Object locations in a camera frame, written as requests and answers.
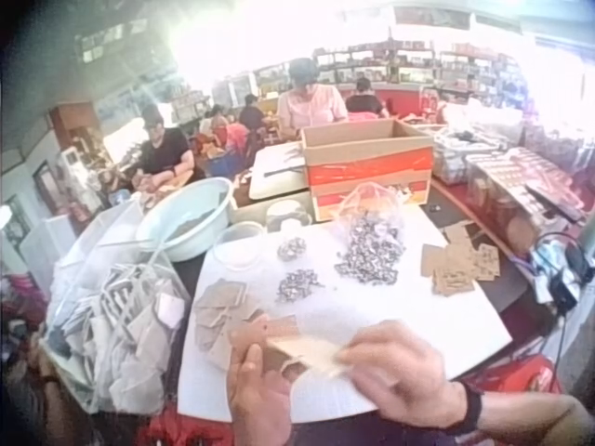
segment hair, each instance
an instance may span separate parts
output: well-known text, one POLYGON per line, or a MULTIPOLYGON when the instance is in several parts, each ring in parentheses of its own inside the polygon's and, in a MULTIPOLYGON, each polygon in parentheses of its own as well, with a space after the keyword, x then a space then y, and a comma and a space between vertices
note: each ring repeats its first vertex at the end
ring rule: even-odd
POLYGON ((293 59, 289 62, 289 77, 293 81, 294 86, 316 84, 318 74, 318 66, 312 59, 293 59))
POLYGON ((142 109, 141 113, 142 119, 145 122, 145 125, 152 126, 164 123, 164 117, 159 112, 159 108, 157 104, 149 104, 144 109, 142 109))
POLYGON ((246 106, 252 105, 258 101, 258 97, 250 93, 249 95, 245 95, 244 101, 246 106))
POLYGON ((215 104, 213 106, 213 108, 211 109, 211 113, 209 115, 209 118, 212 118, 213 116, 216 116, 219 113, 223 113, 223 106, 219 105, 219 104, 215 104))
POLYGON ((372 88, 372 83, 367 77, 360 77, 357 82, 355 83, 355 89, 360 93, 364 91, 368 91, 372 88))

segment black shirt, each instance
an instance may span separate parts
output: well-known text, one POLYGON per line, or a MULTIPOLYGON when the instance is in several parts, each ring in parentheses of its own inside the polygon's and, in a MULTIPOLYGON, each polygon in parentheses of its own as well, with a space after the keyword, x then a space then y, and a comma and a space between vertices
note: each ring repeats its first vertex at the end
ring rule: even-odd
POLYGON ((255 131, 264 127, 262 120, 264 119, 264 113, 260 109, 252 106, 244 107, 240 112, 238 121, 244 125, 248 130, 255 131))
POLYGON ((380 114, 382 103, 374 95, 353 95, 345 101, 349 113, 370 112, 380 114))
POLYGON ((188 150, 188 140, 179 128, 167 128, 161 146, 157 149, 150 141, 140 148, 139 167, 145 174, 159 174, 181 163, 188 150))

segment metal parts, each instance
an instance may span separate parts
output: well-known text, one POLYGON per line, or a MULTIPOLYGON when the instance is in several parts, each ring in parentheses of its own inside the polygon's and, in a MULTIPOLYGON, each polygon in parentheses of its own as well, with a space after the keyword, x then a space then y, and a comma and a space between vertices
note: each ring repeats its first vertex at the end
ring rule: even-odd
POLYGON ((279 245, 277 256, 284 262, 295 260, 306 252, 306 241, 301 237, 294 237, 279 245))
POLYGON ((392 285, 399 271, 395 266, 404 251, 398 239, 399 230, 372 213, 354 218, 350 228, 347 253, 338 254, 335 265, 339 275, 352 277, 360 283, 392 285))
POLYGON ((318 274, 313 269, 298 269, 288 272, 279 283, 278 302, 296 302, 312 294, 312 286, 324 286, 318 282, 318 274))

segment pile of paper pieces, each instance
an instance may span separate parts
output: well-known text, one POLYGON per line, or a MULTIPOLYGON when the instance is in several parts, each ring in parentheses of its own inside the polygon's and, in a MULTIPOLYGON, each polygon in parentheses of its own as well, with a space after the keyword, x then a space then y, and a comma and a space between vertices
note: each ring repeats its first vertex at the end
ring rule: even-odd
POLYGON ((421 252, 421 275, 432 277, 433 292, 454 295, 473 290, 473 281, 493 281, 500 275, 498 249, 482 243, 471 244, 468 222, 444 229, 450 243, 446 247, 424 244, 421 252))
POLYGON ((151 414, 164 403, 162 375, 186 300, 159 265, 116 264, 97 289, 64 301, 46 346, 59 370, 86 391, 86 410, 151 414))
POLYGON ((192 312, 196 346, 223 371, 229 369, 233 347, 245 351, 252 344, 263 348, 265 372, 276 370, 297 379, 306 368, 328 377, 345 370, 335 362, 339 347, 301 334, 295 316, 272 320, 248 295, 245 283, 219 280, 211 284, 195 301, 192 312))

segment wristwatch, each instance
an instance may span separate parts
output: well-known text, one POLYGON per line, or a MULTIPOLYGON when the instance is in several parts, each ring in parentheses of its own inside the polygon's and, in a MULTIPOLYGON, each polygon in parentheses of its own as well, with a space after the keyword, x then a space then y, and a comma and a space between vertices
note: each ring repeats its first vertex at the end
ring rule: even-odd
POLYGON ((482 413, 483 395, 483 392, 474 386, 470 386, 463 381, 456 382, 465 388, 465 394, 467 396, 467 413, 465 413, 465 418, 463 418, 462 421, 459 421, 458 423, 455 423, 444 430, 445 434, 451 435, 453 437, 470 434, 471 432, 475 432, 477 430, 477 422, 479 421, 480 414, 482 413))

